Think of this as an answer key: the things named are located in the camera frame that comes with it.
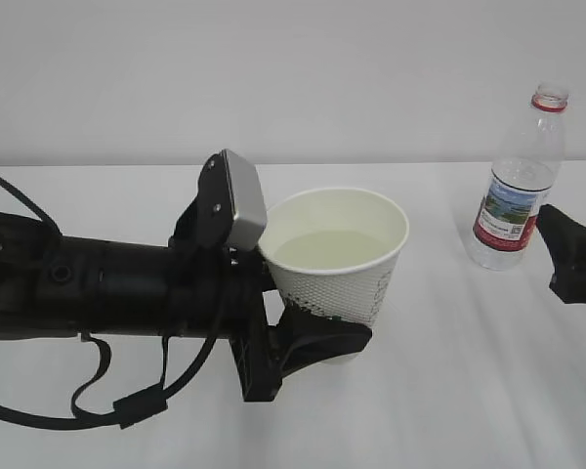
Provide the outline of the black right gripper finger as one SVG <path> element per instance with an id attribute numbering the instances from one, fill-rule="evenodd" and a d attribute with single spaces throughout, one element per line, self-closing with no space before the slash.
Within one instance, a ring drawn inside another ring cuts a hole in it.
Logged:
<path id="1" fill-rule="evenodd" d="M 537 230 L 554 267 L 550 289 L 566 304 L 586 304 L 586 227 L 554 205 L 544 204 Z"/>

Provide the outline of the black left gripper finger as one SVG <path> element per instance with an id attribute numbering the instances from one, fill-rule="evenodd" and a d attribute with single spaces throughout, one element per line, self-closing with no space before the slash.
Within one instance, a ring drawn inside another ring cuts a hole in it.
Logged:
<path id="1" fill-rule="evenodd" d="M 372 330 L 360 323 L 316 316 L 308 310 L 286 308 L 270 340 L 282 378 L 308 366 L 364 350 Z"/>

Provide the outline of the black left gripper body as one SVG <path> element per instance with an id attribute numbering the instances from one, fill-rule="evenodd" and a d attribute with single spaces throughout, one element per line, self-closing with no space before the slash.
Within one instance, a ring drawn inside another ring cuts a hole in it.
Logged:
<path id="1" fill-rule="evenodd" d="M 264 294 L 274 290 L 274 281 L 264 264 L 231 266 L 222 327 L 229 339 L 242 398 L 247 403 L 271 402 L 281 386 L 264 301 Z"/>

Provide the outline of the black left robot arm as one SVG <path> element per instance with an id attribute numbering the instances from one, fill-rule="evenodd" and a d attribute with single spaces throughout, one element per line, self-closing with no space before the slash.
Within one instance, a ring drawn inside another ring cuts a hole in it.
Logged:
<path id="1" fill-rule="evenodd" d="M 358 353 L 372 335 L 365 325 L 316 316 L 297 299 L 269 324 L 264 295 L 273 288 L 254 250 L 186 253 L 60 237 L 40 221 L 0 213 L 0 340 L 215 332 L 230 342 L 244 400 L 269 402 L 288 375 Z"/>

